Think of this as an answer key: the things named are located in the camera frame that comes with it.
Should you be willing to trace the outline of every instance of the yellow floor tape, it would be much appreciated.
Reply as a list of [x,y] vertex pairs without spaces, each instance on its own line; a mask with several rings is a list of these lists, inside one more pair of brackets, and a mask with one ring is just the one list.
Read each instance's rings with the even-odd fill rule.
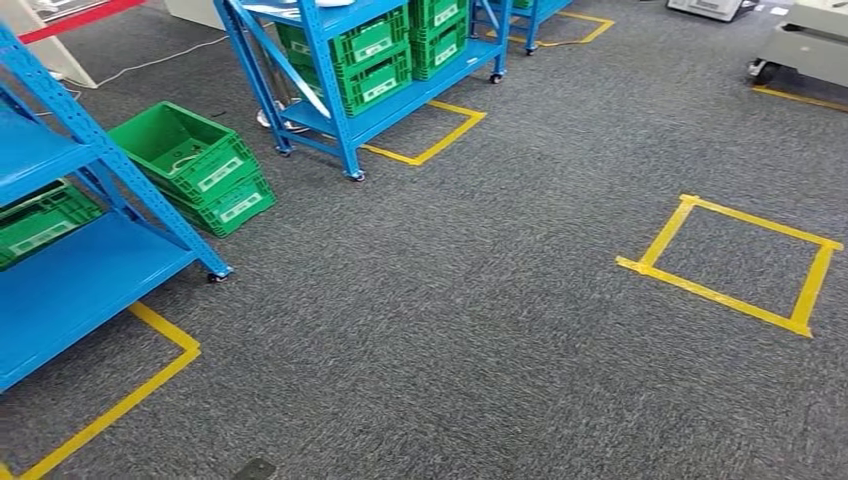
[[[62,446],[51,452],[49,455],[40,460],[35,466],[27,470],[20,477],[20,480],[36,480],[57,465],[62,463],[66,458],[70,457],[74,452],[82,448],[86,443],[99,435],[109,425],[115,423],[124,414],[132,410],[133,407],[141,403],[154,390],[161,387],[165,382],[170,380],[180,370],[190,364],[198,355],[200,355],[200,343],[193,339],[189,334],[180,330],[179,327],[165,320],[141,303],[130,305],[128,310],[136,317],[148,324],[151,328],[159,332],[168,340],[174,342],[184,350],[176,359],[174,359],[165,368],[159,371],[156,375],[144,382],[135,391],[124,397],[114,407],[110,408],[106,413],[100,415],[91,422],[88,426],[80,430],[76,435],[66,441]],[[16,477],[12,475],[9,469],[0,463],[0,480],[12,480]]]
[[[609,30],[610,27],[615,25],[614,20],[610,20],[608,18],[592,17],[592,16],[589,16],[589,15],[583,15],[582,13],[557,12],[557,15],[559,15],[561,17],[576,18],[578,20],[586,20],[586,21],[589,21],[589,22],[596,22],[596,23],[599,23],[600,25],[598,25],[597,28],[592,30],[588,35],[581,38],[580,40],[566,40],[566,41],[562,41],[562,42],[542,42],[542,41],[537,40],[536,46],[538,46],[538,47],[561,47],[563,45],[584,45],[584,44],[587,44],[587,43],[592,43],[601,34],[603,34],[607,30]],[[518,17],[513,17],[513,19],[510,20],[510,24],[514,24],[516,21],[518,21]],[[495,31],[490,30],[486,34],[486,36],[495,37]],[[521,44],[527,43],[526,38],[518,37],[518,36],[515,36],[515,35],[509,35],[507,37],[507,39],[509,39],[512,42],[517,42],[517,43],[521,43]]]
[[[616,257],[616,262],[622,267],[629,268],[630,270],[641,273],[642,275],[654,277],[657,280],[680,287],[734,310],[738,310],[742,313],[759,318],[760,320],[783,327],[797,333],[798,335],[812,337],[809,327],[809,319],[813,311],[813,306],[816,303],[819,290],[824,283],[824,277],[827,274],[827,269],[830,265],[831,255],[834,250],[842,250],[844,248],[843,245],[839,242],[828,240],[827,238],[823,238],[812,233],[804,232],[764,218],[708,202],[697,196],[681,195],[680,200],[681,203],[677,207],[677,210],[675,210],[675,212],[671,215],[671,218],[669,218],[668,222],[665,226],[663,226],[660,233],[638,262],[628,260],[624,257]],[[678,232],[678,230],[680,230],[680,227],[683,226],[686,217],[689,216],[694,207],[705,208],[743,222],[768,228],[770,230],[783,233],[784,235],[799,238],[820,246],[816,257],[813,259],[813,263],[810,266],[810,271],[807,273],[807,279],[804,282],[804,286],[801,288],[801,293],[798,295],[798,300],[795,303],[795,308],[792,310],[792,315],[789,318],[769,312],[768,310],[764,310],[741,300],[737,300],[723,293],[711,290],[703,285],[699,285],[695,282],[691,282],[654,267],[654,263],[656,263],[662,252],[668,247],[671,239],[674,238],[674,235]]]
[[445,138],[439,140],[435,145],[428,148],[416,157],[408,157],[397,152],[392,152],[391,150],[386,150],[385,148],[375,147],[374,145],[365,144],[362,146],[362,148],[368,150],[369,152],[373,152],[378,155],[383,155],[384,157],[389,157],[392,160],[397,160],[399,162],[403,162],[409,165],[418,166],[423,164],[427,160],[430,160],[442,150],[448,148],[448,146],[457,141],[459,137],[464,135],[465,132],[470,130],[474,125],[480,123],[480,121],[483,120],[483,118],[486,116],[485,112],[469,110],[467,108],[458,107],[456,105],[440,102],[438,100],[431,100],[427,102],[427,105],[431,105],[436,108],[441,108],[442,110],[447,110],[449,112],[458,113],[460,115],[465,115],[468,117],[468,119],[464,121],[462,125],[456,127],[456,129],[449,133]]
[[789,100],[795,100],[796,102],[807,103],[810,105],[816,105],[818,107],[831,108],[833,110],[839,110],[840,112],[848,113],[848,105],[842,105],[839,103],[828,102],[825,100],[819,100],[817,98],[805,97],[803,95],[796,95],[794,93],[784,92],[782,90],[775,90],[773,88],[769,88],[766,86],[758,85],[753,87],[755,92],[765,93],[768,95],[774,95],[775,97],[786,98]]

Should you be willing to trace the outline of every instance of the crate label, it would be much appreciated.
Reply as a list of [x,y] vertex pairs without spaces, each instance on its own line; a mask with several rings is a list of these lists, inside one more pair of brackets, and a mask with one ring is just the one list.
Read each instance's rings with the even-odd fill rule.
[[377,42],[377,43],[375,43],[371,46],[361,48],[361,49],[353,52],[353,58],[355,58],[357,62],[361,62],[362,60],[365,60],[366,58],[373,57],[374,55],[377,55],[378,53],[382,52],[383,50],[385,50],[385,49],[387,49],[391,46],[392,46],[392,38],[386,37],[386,38],[383,38],[382,40],[380,40],[379,42]]
[[61,222],[53,225],[52,227],[44,230],[42,232],[36,233],[35,235],[27,238],[26,240],[20,241],[9,247],[9,250],[15,252],[15,255],[23,255],[26,252],[40,247],[45,243],[53,240],[59,235],[64,234],[69,230],[73,230],[77,224],[73,222],[69,222],[68,220],[62,220]]
[[444,63],[445,60],[449,59],[451,57],[451,55],[456,53],[457,50],[458,50],[458,48],[456,47],[456,44],[454,43],[450,47],[446,48],[444,52],[436,55],[436,66]]
[[372,88],[371,90],[368,90],[367,92],[363,93],[362,98],[365,99],[366,102],[370,102],[371,100],[374,100],[375,98],[379,97],[383,93],[386,93],[389,90],[395,88],[396,86],[397,86],[397,80],[395,80],[394,78],[390,78],[390,79],[386,80],[385,82],[383,82],[382,84],[377,85],[376,87]]
[[210,188],[214,187],[216,183],[223,180],[224,177],[232,173],[233,170],[237,169],[243,164],[244,162],[239,157],[233,157],[230,159],[229,162],[225,163],[223,167],[219,168],[218,170],[215,170],[214,172],[212,172],[211,175],[201,180],[197,184],[197,187],[200,189],[201,192],[205,192],[206,190],[209,190]]
[[309,45],[304,45],[300,42],[292,42],[292,50],[297,53],[312,56],[312,51],[309,50]]
[[259,203],[259,200],[262,200],[262,194],[260,194],[259,192],[256,192],[253,195],[251,195],[251,196],[245,198],[244,200],[242,200],[241,202],[239,202],[239,204],[236,205],[235,207],[233,207],[233,208],[227,210],[226,212],[222,213],[221,215],[219,215],[219,217],[221,218],[222,222],[227,223],[230,220],[239,216],[239,214],[242,213],[243,211],[245,211],[248,208]]
[[433,20],[434,27],[438,27],[439,25],[447,22],[454,15],[459,13],[459,6],[457,4],[453,4],[450,7],[442,10],[436,15],[436,18]]

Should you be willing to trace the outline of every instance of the red bar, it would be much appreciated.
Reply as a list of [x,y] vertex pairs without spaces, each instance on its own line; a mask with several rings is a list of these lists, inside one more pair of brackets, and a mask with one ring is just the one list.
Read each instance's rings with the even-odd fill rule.
[[144,0],[111,0],[108,3],[89,8],[88,10],[83,10],[71,15],[70,17],[58,20],[42,29],[25,33],[18,38],[21,40],[21,43],[33,43],[39,40],[44,40],[47,37],[52,37],[53,35],[58,35],[60,33],[79,28],[91,22],[96,22],[97,20],[108,17],[109,15],[123,12],[128,8],[141,5],[143,2]]

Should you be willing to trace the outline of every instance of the white machine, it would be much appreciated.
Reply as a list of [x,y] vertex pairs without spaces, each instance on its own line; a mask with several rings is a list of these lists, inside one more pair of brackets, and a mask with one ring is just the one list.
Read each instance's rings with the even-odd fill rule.
[[848,0],[796,0],[748,73],[765,85],[782,66],[848,87]]
[[665,6],[729,23],[759,3],[759,0],[667,0]]

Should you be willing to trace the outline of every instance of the stacked green crates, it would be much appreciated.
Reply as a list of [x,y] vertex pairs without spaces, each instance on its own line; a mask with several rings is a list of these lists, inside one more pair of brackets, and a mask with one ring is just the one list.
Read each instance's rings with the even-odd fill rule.
[[61,178],[0,208],[0,270],[100,214],[97,204]]
[[465,50],[467,0],[412,0],[412,77],[429,80]]
[[188,221],[216,236],[274,204],[238,134],[182,107],[158,103],[109,136]]
[[[289,62],[323,96],[303,30],[280,23],[276,27]],[[333,70],[348,116],[364,112],[412,83],[408,34],[409,13],[403,5],[330,40]]]

